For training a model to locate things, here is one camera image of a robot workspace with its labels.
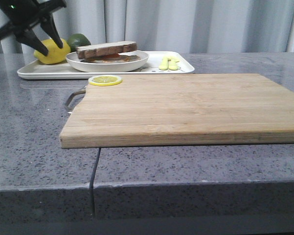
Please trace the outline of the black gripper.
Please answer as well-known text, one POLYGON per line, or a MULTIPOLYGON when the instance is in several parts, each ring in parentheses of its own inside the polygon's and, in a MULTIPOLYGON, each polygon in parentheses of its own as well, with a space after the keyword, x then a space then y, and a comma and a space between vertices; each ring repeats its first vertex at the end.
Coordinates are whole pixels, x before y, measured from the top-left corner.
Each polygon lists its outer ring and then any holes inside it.
POLYGON ((58 48, 63 48, 63 42, 56 29, 52 13, 66 7, 64 0, 0 0, 0 10, 9 21, 0 28, 0 41, 10 34, 15 34, 19 43, 25 44, 43 56, 48 55, 48 49, 37 38, 32 28, 40 24, 42 30, 54 41, 58 48))

